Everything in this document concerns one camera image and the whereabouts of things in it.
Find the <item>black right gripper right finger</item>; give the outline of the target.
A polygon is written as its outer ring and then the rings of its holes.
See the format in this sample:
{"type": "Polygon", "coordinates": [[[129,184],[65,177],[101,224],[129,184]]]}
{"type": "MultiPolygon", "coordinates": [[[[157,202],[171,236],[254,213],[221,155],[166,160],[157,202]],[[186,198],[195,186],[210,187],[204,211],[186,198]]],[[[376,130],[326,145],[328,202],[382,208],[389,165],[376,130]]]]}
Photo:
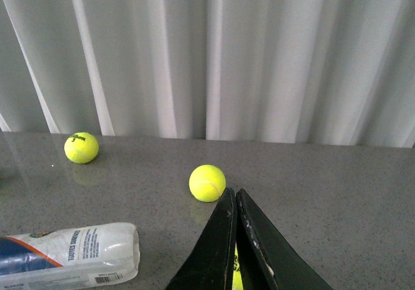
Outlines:
{"type": "Polygon", "coordinates": [[[244,289],[331,289],[246,190],[237,192],[237,249],[244,289]]]}

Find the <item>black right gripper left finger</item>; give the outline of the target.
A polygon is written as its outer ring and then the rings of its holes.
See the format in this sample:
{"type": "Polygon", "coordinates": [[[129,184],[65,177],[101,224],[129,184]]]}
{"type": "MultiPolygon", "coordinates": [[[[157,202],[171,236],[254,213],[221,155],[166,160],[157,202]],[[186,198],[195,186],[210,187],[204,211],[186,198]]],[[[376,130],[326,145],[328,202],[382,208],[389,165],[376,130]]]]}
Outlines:
{"type": "Polygon", "coordinates": [[[192,252],[167,289],[231,289],[237,233],[234,190],[226,188],[192,252]]]}

